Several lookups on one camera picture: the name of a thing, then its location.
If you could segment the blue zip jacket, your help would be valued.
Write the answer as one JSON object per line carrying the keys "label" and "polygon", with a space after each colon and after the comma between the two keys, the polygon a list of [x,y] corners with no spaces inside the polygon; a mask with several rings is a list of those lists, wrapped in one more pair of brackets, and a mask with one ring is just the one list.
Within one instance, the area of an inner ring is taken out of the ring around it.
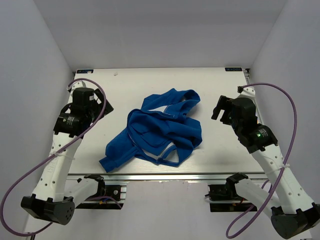
{"label": "blue zip jacket", "polygon": [[124,130],[107,144],[100,165],[111,172],[138,158],[155,165],[180,166],[202,143],[200,122],[188,116],[200,101],[192,89],[172,88],[146,97],[141,108],[128,114]]}

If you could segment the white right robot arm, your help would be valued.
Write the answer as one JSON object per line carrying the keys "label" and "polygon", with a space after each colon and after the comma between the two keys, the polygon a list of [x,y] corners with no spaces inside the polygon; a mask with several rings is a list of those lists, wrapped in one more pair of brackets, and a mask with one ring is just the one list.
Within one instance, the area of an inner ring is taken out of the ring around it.
{"label": "white right robot arm", "polygon": [[244,173],[236,173],[226,179],[226,195],[250,201],[258,212],[264,212],[273,228],[283,239],[290,239],[320,222],[320,206],[303,190],[290,166],[283,160],[278,140],[272,130],[258,123],[256,106],[247,97],[235,99],[220,96],[213,109],[216,120],[230,125],[239,142],[263,169],[272,190],[266,192]]}

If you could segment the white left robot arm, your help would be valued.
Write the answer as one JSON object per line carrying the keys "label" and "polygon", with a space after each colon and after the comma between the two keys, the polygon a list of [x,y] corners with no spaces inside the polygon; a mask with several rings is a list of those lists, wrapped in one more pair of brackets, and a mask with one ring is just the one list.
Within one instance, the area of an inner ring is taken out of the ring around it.
{"label": "white left robot arm", "polygon": [[75,208],[89,198],[105,196],[104,179],[98,174],[87,174],[74,187],[65,190],[75,153],[86,131],[96,120],[113,111],[100,89],[78,87],[71,91],[71,102],[65,105],[53,129],[52,158],[30,196],[21,200],[21,207],[39,220],[66,225]]}

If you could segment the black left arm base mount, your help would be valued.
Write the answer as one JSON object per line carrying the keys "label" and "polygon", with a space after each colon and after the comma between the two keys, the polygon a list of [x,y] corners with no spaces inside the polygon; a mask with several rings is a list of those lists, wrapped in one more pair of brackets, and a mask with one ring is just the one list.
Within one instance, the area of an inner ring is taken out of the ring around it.
{"label": "black left arm base mount", "polygon": [[105,196],[109,198],[99,198],[81,203],[76,209],[86,210],[120,210],[126,199],[126,185],[106,185]]}

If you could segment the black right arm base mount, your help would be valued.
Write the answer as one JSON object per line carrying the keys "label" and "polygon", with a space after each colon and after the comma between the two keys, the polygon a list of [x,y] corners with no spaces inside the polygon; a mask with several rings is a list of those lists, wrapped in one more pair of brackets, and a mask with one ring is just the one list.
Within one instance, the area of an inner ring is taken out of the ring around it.
{"label": "black right arm base mount", "polygon": [[245,198],[229,193],[223,184],[208,185],[204,198],[209,202],[211,213],[243,213],[252,206]]}

